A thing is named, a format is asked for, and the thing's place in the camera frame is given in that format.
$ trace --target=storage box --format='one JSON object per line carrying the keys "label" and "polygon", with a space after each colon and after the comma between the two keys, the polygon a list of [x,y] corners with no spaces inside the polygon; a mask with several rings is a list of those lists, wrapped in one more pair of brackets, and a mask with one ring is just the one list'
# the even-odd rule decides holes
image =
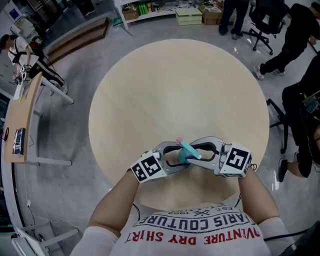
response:
{"label": "storage box", "polygon": [[122,11],[122,14],[123,14],[126,21],[135,20],[135,19],[139,18],[138,10],[132,10],[132,9],[131,10],[124,10],[124,11]]}
{"label": "storage box", "polygon": [[197,8],[179,8],[175,10],[176,21],[181,25],[202,23],[202,13]]}
{"label": "storage box", "polygon": [[202,13],[203,23],[205,25],[220,25],[224,10],[217,7],[221,12],[216,12],[210,11],[210,8],[213,8],[213,6],[199,6],[199,10]]}

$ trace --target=wooden step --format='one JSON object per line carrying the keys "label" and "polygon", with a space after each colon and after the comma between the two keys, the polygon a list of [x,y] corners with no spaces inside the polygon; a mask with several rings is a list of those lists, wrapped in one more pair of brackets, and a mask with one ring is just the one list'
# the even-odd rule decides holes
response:
{"label": "wooden step", "polygon": [[105,38],[108,24],[108,19],[102,18],[66,36],[51,47],[48,52],[49,61],[55,63],[76,50]]}

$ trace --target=plastic crate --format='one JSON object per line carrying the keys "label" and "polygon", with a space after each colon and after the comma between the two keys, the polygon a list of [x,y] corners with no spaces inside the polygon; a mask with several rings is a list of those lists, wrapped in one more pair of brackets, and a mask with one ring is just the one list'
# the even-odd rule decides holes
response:
{"label": "plastic crate", "polygon": [[179,26],[197,25],[202,23],[202,12],[197,8],[179,8],[175,10],[176,21]]}

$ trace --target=chair base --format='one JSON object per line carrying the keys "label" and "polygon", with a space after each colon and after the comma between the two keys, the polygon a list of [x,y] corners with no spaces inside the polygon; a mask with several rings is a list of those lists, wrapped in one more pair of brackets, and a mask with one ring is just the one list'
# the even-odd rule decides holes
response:
{"label": "chair base", "polygon": [[274,123],[274,124],[271,124],[270,125],[270,128],[272,127],[276,127],[276,126],[280,126],[280,125],[283,125],[283,128],[284,128],[284,147],[280,150],[280,153],[281,154],[284,154],[287,150],[287,146],[288,146],[288,131],[289,131],[289,125],[286,121],[286,115],[285,113],[283,113],[281,111],[281,109],[273,102],[272,99],[268,99],[266,101],[266,104],[269,106],[269,105],[272,105],[273,108],[275,109],[275,111],[278,113],[278,119],[279,121]]}
{"label": "chair base", "polygon": [[258,32],[256,32],[254,29],[251,28],[251,29],[249,30],[249,32],[242,31],[241,33],[256,38],[255,45],[254,45],[254,47],[252,48],[254,51],[257,50],[258,42],[259,42],[259,41],[262,41],[262,42],[270,49],[269,54],[270,54],[270,55],[273,55],[273,54],[274,54],[274,51],[272,50],[272,48],[271,48],[270,45],[269,45],[269,39],[268,39],[267,37],[263,36],[261,31],[260,31],[260,33],[258,33]]}

